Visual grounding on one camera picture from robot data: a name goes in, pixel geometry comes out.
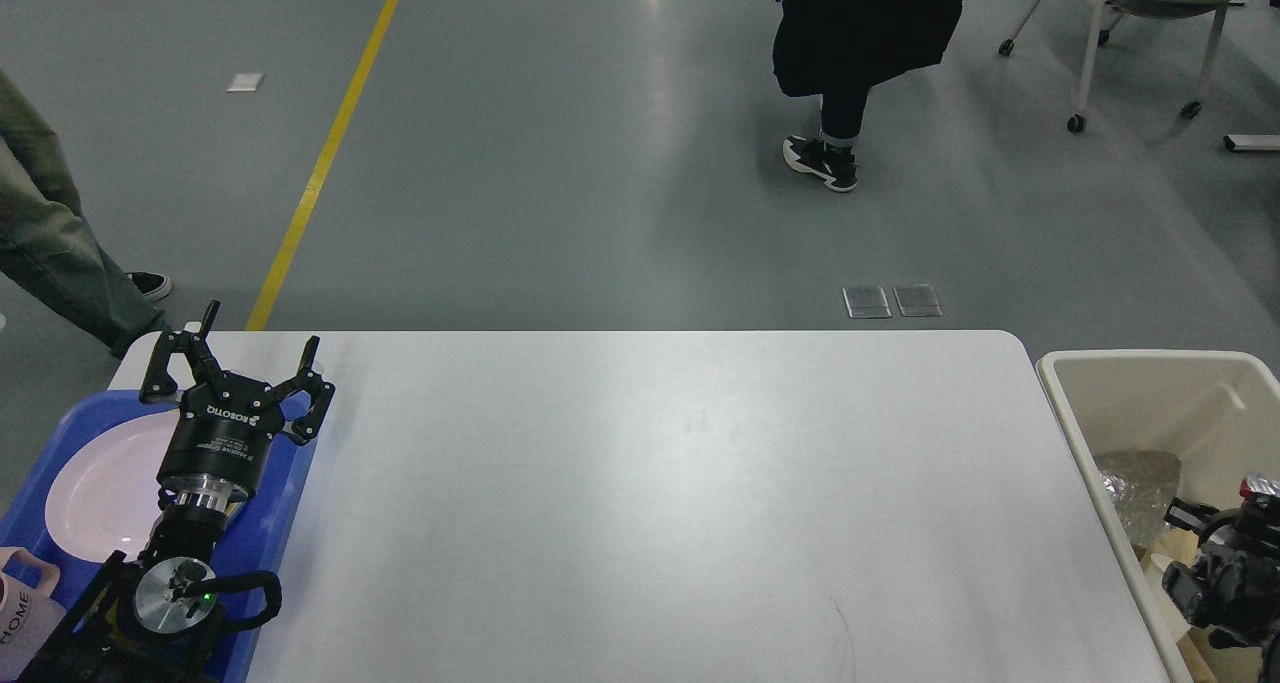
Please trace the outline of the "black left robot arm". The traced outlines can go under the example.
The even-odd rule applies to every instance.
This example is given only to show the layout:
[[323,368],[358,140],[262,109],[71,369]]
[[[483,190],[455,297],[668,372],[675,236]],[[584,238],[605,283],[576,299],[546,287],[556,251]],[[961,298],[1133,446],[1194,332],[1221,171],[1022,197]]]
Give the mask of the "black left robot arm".
[[223,641],[279,615],[280,540],[244,547],[256,568],[216,556],[233,551],[227,532],[253,510],[275,443],[312,443],[337,388],[317,370],[319,336],[282,382],[224,368],[209,344],[219,308],[160,333],[140,384],[141,404],[175,413],[145,546],[106,556],[18,682],[209,682]]

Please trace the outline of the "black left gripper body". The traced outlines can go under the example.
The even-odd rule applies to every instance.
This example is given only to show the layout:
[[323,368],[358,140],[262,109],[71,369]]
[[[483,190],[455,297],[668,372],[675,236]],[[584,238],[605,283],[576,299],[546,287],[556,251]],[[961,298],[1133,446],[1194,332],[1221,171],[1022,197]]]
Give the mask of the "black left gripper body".
[[247,408],[179,402],[178,422],[156,475],[160,489],[174,495],[218,490],[233,504],[250,501],[285,422],[282,402],[257,402]]

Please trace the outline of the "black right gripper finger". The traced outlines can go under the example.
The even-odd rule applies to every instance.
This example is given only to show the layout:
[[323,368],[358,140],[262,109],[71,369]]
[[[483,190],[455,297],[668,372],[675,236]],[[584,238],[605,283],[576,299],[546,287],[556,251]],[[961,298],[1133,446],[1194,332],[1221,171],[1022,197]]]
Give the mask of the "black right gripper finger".
[[1234,563],[1198,563],[1188,567],[1172,563],[1164,573],[1162,587],[1174,608],[1197,628],[1211,628],[1212,648],[1240,648],[1233,628],[1233,606],[1240,585]]
[[1208,540],[1225,524],[1233,524],[1239,513],[1239,506],[1219,509],[1203,501],[1174,498],[1166,509],[1165,523],[1171,528],[1194,533],[1199,540]]

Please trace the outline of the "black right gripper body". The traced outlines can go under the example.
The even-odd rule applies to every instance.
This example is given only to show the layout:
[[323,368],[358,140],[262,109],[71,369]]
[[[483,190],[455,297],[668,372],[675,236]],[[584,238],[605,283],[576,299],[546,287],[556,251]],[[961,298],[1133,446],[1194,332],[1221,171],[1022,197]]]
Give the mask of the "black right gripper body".
[[1277,636],[1277,556],[1240,528],[1240,514],[1239,506],[1215,513],[1199,533],[1196,625],[1225,631],[1238,645],[1267,645]]

